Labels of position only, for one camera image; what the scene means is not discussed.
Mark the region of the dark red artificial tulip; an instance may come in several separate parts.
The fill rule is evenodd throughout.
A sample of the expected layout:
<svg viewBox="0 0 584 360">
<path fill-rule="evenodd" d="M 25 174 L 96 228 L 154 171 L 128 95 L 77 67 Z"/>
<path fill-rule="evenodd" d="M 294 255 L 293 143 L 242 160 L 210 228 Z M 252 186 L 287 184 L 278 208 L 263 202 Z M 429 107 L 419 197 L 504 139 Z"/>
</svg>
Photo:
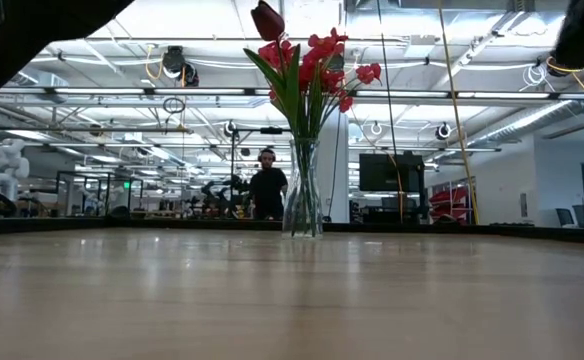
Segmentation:
<svg viewBox="0 0 584 360">
<path fill-rule="evenodd" d="M 256 7 L 251 10 L 251 16 L 261 39 L 266 42 L 266 45 L 273 41 L 285 40 L 285 22 L 282 16 L 267 2 L 259 0 Z M 244 49 L 244 53 L 265 77 L 270 86 L 271 102 L 286 118 L 292 138 L 298 140 L 301 137 L 299 120 L 302 115 L 299 83 L 300 47 L 298 45 L 293 46 L 294 54 L 284 80 L 280 80 L 269 65 L 259 57 L 258 51 Z"/>
</svg>

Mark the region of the black monitor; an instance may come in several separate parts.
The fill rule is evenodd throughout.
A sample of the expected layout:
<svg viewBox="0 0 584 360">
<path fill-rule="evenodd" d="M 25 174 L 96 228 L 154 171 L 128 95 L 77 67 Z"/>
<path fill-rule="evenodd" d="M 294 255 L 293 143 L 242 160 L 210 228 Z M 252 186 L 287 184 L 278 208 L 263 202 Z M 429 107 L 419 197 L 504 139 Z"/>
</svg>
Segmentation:
<svg viewBox="0 0 584 360">
<path fill-rule="evenodd" d="M 410 151 L 401 154 L 359 155 L 359 190 L 381 195 L 371 210 L 373 221 L 418 224 L 428 214 L 425 163 Z"/>
</svg>

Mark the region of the white column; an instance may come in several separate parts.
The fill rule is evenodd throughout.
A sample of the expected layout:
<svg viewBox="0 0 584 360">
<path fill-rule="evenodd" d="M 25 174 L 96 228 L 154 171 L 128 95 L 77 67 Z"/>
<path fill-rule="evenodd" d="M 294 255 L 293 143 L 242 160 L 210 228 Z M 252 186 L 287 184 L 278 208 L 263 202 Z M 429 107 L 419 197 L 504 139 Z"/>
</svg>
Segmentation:
<svg viewBox="0 0 584 360">
<path fill-rule="evenodd" d="M 349 222 L 348 118 L 335 110 L 319 134 L 317 181 L 324 216 Z"/>
</svg>

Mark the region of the black framed enclosure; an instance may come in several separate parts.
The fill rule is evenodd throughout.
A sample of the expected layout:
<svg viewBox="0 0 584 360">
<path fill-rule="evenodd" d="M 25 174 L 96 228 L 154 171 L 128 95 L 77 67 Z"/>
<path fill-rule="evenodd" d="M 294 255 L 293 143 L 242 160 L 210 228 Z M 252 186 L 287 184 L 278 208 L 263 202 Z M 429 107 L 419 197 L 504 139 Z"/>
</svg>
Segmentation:
<svg viewBox="0 0 584 360">
<path fill-rule="evenodd" d="M 60 217 L 117 217 L 129 215 L 144 181 L 113 172 L 58 171 L 54 211 Z"/>
</svg>

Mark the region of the black aluminium table frame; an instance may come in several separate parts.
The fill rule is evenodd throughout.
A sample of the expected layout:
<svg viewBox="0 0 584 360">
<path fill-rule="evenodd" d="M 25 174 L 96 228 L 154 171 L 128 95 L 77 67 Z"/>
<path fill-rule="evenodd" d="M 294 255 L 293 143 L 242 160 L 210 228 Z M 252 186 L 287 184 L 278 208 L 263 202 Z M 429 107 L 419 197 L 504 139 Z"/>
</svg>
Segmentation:
<svg viewBox="0 0 584 360">
<path fill-rule="evenodd" d="M 279 222 L 252 220 L 174 220 L 105 218 L 0 219 L 0 234 L 103 228 L 165 228 L 222 231 L 277 231 Z M 511 225 L 401 225 L 327 223 L 326 233 L 493 235 L 584 244 L 583 228 L 541 228 Z"/>
</svg>

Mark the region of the person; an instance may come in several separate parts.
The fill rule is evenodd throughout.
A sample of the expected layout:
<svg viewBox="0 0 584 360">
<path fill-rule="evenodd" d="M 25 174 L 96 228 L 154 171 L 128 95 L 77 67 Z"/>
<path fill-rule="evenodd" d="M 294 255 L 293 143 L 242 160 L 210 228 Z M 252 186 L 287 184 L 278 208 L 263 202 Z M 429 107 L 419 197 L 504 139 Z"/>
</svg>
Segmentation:
<svg viewBox="0 0 584 360">
<path fill-rule="evenodd" d="M 250 194 L 254 202 L 256 220 L 281 220 L 284 214 L 283 195 L 287 191 L 288 181 L 280 168 L 268 154 L 259 162 L 260 170 L 250 180 Z"/>
</svg>

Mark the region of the clear glass vase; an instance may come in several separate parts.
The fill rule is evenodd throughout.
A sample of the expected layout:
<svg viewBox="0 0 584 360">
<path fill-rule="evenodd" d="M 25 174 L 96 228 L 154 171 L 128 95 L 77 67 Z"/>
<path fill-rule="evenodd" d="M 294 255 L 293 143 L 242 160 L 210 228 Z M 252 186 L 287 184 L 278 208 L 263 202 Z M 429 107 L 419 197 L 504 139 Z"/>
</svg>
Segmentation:
<svg viewBox="0 0 584 360">
<path fill-rule="evenodd" d="M 318 238 L 323 233 L 323 215 L 317 185 L 316 153 L 319 141 L 298 139 L 290 142 L 291 176 L 284 201 L 282 231 L 288 238 Z"/>
</svg>

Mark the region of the bright red artificial tulip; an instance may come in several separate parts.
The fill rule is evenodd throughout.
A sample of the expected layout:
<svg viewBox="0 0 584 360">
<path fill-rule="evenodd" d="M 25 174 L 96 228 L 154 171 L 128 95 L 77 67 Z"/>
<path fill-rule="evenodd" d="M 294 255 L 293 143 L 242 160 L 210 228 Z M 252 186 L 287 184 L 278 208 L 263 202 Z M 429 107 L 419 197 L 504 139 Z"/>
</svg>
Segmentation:
<svg viewBox="0 0 584 360">
<path fill-rule="evenodd" d="M 258 50 L 259 57 L 266 62 L 280 80 L 284 80 L 294 54 L 294 46 L 288 40 L 273 41 Z"/>
</svg>

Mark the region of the red shelf cart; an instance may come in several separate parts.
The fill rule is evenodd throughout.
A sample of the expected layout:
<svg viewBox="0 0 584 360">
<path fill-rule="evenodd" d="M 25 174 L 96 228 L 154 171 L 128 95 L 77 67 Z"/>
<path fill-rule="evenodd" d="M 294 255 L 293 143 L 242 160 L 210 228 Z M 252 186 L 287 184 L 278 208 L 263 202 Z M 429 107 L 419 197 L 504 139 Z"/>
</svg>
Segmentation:
<svg viewBox="0 0 584 360">
<path fill-rule="evenodd" d="M 474 221 L 471 196 L 467 186 L 454 185 L 436 191 L 430 198 L 429 216 L 433 222 L 454 220 L 461 224 Z"/>
</svg>

